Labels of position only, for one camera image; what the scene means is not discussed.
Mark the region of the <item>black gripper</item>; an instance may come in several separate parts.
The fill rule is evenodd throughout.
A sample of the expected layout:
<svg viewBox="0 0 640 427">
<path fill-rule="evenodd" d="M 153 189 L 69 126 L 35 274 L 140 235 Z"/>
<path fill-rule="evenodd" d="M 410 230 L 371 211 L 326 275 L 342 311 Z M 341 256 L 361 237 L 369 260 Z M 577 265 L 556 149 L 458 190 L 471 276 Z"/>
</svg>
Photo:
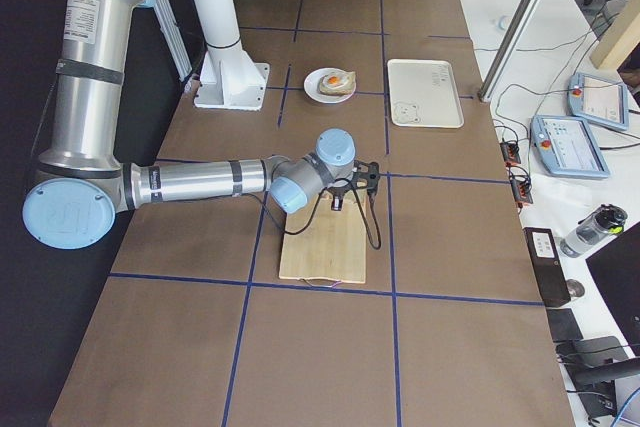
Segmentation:
<svg viewBox="0 0 640 427">
<path fill-rule="evenodd" d="M 346 194 L 352 190 L 352 187 L 352 182 L 349 179 L 338 179 L 337 183 L 330 187 L 332 211 L 342 210 L 344 198 Z"/>
</svg>

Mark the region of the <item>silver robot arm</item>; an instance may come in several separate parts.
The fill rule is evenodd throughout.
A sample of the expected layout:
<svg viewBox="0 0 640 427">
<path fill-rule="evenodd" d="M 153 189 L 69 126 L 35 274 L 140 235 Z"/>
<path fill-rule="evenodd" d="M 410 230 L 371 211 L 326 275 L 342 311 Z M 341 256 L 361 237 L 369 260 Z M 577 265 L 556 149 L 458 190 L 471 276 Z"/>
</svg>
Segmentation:
<svg viewBox="0 0 640 427">
<path fill-rule="evenodd" d="M 22 208 L 35 239 L 58 249 L 84 248 L 108 233 L 119 212 L 150 203 L 268 192 L 294 213 L 323 192 L 354 187 L 354 141 L 337 128 L 323 132 L 299 161 L 120 163 L 113 149 L 129 32 L 133 10 L 144 1 L 67 0 L 52 141 L 38 158 Z"/>
</svg>

